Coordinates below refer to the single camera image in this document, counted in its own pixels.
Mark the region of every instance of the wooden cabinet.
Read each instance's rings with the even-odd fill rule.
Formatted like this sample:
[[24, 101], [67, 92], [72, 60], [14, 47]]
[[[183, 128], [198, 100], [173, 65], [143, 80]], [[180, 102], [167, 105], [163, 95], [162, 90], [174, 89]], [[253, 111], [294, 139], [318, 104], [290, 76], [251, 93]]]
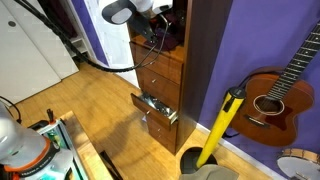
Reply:
[[[173, 154], [200, 118], [231, 4], [232, 0], [174, 0], [173, 8], [186, 12], [183, 45], [136, 69], [142, 95], [131, 94], [133, 104], [145, 113], [149, 134]], [[130, 47], [137, 64], [151, 47], [142, 36], [132, 34]], [[157, 53], [151, 52], [143, 63], [153, 61]], [[161, 102], [166, 108], [150, 102]]]

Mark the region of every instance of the floor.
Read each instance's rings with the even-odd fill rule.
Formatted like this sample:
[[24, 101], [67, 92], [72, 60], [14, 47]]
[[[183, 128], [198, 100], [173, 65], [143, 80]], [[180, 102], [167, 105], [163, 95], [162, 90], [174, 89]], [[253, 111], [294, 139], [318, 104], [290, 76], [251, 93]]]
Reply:
[[[203, 147], [207, 135], [195, 130], [174, 156], [148, 135], [141, 113], [130, 93], [139, 94], [116, 74], [96, 70], [86, 64], [80, 71], [20, 103], [22, 125], [73, 111], [98, 152], [105, 150], [124, 179], [174, 180], [180, 175], [180, 158], [194, 146]], [[214, 151], [219, 165], [240, 174], [239, 179], [271, 179], [231, 151], [218, 146]]]

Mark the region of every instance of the open drawer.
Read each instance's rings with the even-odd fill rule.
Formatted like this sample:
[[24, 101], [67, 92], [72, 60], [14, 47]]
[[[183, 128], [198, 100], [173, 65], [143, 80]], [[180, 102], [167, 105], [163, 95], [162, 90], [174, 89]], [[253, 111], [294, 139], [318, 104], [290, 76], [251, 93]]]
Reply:
[[147, 118], [153, 119], [168, 131], [171, 130], [172, 123], [178, 118], [176, 111], [173, 111], [147, 93], [142, 93], [139, 97], [131, 93], [131, 98], [133, 104], [144, 112]]

